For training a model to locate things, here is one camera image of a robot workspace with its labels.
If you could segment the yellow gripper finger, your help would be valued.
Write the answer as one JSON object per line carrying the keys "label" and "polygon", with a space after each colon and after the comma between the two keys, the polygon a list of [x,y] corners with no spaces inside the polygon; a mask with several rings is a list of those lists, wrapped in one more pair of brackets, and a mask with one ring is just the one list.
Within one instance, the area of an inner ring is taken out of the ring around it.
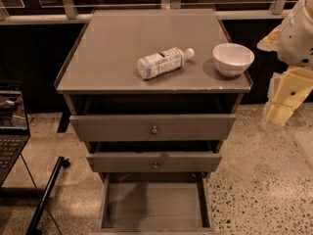
{"label": "yellow gripper finger", "polygon": [[266,52],[278,51],[278,36],[280,34],[280,26],[276,26],[264,38],[262,38],[256,45],[259,50]]}
{"label": "yellow gripper finger", "polygon": [[267,122],[275,125],[284,125],[293,115],[293,109],[283,105],[266,103],[264,118]]}

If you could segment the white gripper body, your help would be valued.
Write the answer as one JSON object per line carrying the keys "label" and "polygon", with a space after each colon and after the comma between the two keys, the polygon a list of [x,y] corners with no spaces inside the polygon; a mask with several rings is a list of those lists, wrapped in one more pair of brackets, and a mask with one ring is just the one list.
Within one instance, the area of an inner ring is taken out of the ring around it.
{"label": "white gripper body", "polygon": [[313,90],[313,70],[289,66],[280,76],[273,102],[293,110],[297,109]]}

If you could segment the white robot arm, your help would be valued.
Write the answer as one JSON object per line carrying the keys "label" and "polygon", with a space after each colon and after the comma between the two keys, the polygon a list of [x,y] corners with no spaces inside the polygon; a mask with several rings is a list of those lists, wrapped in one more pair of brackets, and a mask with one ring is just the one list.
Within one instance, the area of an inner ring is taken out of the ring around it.
{"label": "white robot arm", "polygon": [[313,0],[298,0],[257,48],[275,51],[289,66],[273,74],[264,109],[267,124],[284,126],[313,90]]}

